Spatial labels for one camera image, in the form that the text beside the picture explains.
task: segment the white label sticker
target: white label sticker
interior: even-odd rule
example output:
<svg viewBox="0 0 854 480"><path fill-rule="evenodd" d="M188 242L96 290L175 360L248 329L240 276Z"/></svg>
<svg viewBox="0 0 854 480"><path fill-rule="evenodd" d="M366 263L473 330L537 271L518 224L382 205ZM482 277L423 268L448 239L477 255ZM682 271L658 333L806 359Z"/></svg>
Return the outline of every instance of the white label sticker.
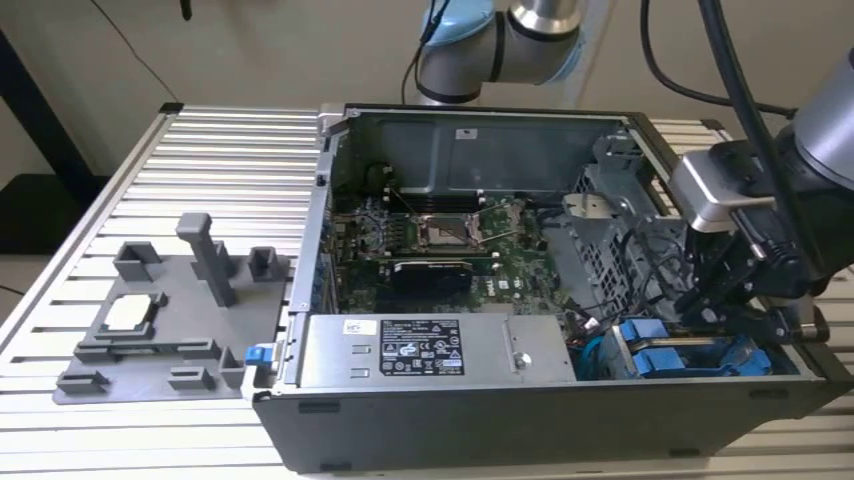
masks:
<svg viewBox="0 0 854 480"><path fill-rule="evenodd" d="M456 139L458 140L477 140L478 139L478 129L477 128L458 128L456 129Z"/></svg>
<svg viewBox="0 0 854 480"><path fill-rule="evenodd" d="M344 320L344 335L376 335L376 320Z"/></svg>

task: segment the blue latch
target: blue latch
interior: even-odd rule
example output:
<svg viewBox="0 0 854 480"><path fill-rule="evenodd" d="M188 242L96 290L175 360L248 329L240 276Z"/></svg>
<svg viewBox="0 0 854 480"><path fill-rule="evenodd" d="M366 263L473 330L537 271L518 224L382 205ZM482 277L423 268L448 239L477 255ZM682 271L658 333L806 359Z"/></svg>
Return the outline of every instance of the blue latch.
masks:
<svg viewBox="0 0 854 480"><path fill-rule="evenodd" d="M268 367L272 365L272 347L248 347L246 349L246 355L243 363L246 365L255 365L259 367Z"/></svg>

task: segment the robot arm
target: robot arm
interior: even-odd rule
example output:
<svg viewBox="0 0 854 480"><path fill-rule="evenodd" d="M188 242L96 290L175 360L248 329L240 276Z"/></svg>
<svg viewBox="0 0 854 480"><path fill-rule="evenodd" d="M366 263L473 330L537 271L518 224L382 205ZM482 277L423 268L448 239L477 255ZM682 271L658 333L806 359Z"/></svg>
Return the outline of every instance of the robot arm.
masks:
<svg viewBox="0 0 854 480"><path fill-rule="evenodd" d="M766 341L825 342L813 296L854 263L854 49L775 143L821 266L794 246L751 145L719 144L686 154L671 178L694 266L675 307L690 327L723 323ZM754 298L765 310L749 306Z"/></svg>
<svg viewBox="0 0 854 480"><path fill-rule="evenodd" d="M485 82L542 84L571 72L583 46L577 0L450 0L424 44L416 85L420 103L475 102Z"/></svg>

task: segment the black post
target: black post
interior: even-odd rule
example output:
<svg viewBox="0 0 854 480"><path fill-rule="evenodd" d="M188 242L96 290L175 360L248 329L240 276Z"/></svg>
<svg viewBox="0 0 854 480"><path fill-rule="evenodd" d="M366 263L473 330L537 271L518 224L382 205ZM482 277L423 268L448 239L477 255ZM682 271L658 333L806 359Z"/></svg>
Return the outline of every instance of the black post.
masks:
<svg viewBox="0 0 854 480"><path fill-rule="evenodd" d="M0 72L0 93L9 110L51 164L56 178L86 207L98 196L100 184L1 31Z"/></svg>

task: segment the black cable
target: black cable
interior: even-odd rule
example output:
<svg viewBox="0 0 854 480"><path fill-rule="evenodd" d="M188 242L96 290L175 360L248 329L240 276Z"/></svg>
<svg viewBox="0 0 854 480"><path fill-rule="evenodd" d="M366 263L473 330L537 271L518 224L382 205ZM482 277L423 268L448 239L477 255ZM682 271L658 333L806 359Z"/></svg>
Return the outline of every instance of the black cable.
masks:
<svg viewBox="0 0 854 480"><path fill-rule="evenodd" d="M415 81L418 82L418 68L419 62L422 59L422 52L424 51L424 46L432 35L436 33L436 29L442 23L442 17L444 16L444 11L448 8L448 4L451 0L444 0L444 3L439 7L439 11L434 17L434 11L436 8L436 0L430 0L430 13L427 14L427 24L424 25L424 32L418 40L418 48L415 49L415 55L412 55L412 60L410 61L408 66L406 67L406 72L403 73L403 79L400 80L400 104L406 105L406 82L410 79L410 74L412 73L412 69L415 69Z"/></svg>
<svg viewBox="0 0 854 480"><path fill-rule="evenodd" d="M759 164L771 179L771 188L774 191L774 200L777 202L777 210L783 217L783 224L787 227L791 238L795 239L797 247L801 249L811 266L822 271L822 255L818 250L813 231L806 222L803 208L795 195L795 191L786 176L786 169L779 158L779 153L771 139L771 134L762 121L757 104L747 87L745 74L742 72L730 31L723 18L723 10L718 0L698 0L699 10L706 26L706 35L709 36L709 44L715 57L721 79L726 87L730 98L733 99L733 108L738 115L738 121L745 129L747 140L757 152Z"/></svg>
<svg viewBox="0 0 854 480"><path fill-rule="evenodd" d="M146 70L148 70L148 73L151 73L151 75L158 79L158 82L160 82L160 85L163 86L166 91L170 92L170 95L172 96L172 100L175 100L178 102L178 95L175 95L175 92L172 91L170 86L166 84L166 82L160 78L160 75L158 75L158 73L154 71L154 69L151 68L148 63L146 63L146 60L143 60L143 58L139 56L139 53L136 53L136 49L134 48L134 44L131 44L131 41L128 40L128 37L126 37L124 33L122 33L122 29L116 25L116 22L112 21L112 18L110 17L110 15L107 14L107 12L102 8L102 6L98 4L98 1L96 0L90 0L90 2L92 2L92 5L95 5L95 8L98 8L98 11L102 12L102 15L104 16L104 18L110 22L110 25L112 26L114 30L116 31L116 33L122 37L122 40L124 40L124 44L131 49L131 53L134 54L134 57L136 58L139 63L143 64L143 67L146 67Z"/></svg>
<svg viewBox="0 0 854 480"><path fill-rule="evenodd" d="M0 290L5 290L7 292L13 293L15 295L20 295L21 297L24 296L24 292L21 292L16 288L7 287L5 285L0 285Z"/></svg>
<svg viewBox="0 0 854 480"><path fill-rule="evenodd" d="M344 217L344 218L362 217L362 218L367 218L368 220L371 220L371 222L374 222L374 225L376 225L376 232L379 233L379 244L380 244L380 247L386 244L386 233L383 232L383 224L379 223L379 220L376 220L376 218L374 218L367 213L344 213L344 214L339 214L338 216L339 217Z"/></svg>
<svg viewBox="0 0 854 480"><path fill-rule="evenodd" d="M722 107L733 106L733 102L729 98L710 95L709 93L699 92L679 85L673 81L673 79L659 68L658 62L655 61L655 55L653 54L653 42L650 41L650 0L641 1L641 47L643 48L643 58L646 60L646 65L653 72L653 76L665 87L677 92L679 95L683 95L701 102L711 103L713 105L719 105ZM791 119L797 112L797 109L794 108L786 108L777 105L770 105L767 103L758 103L757 108L763 112L782 115L787 119Z"/></svg>

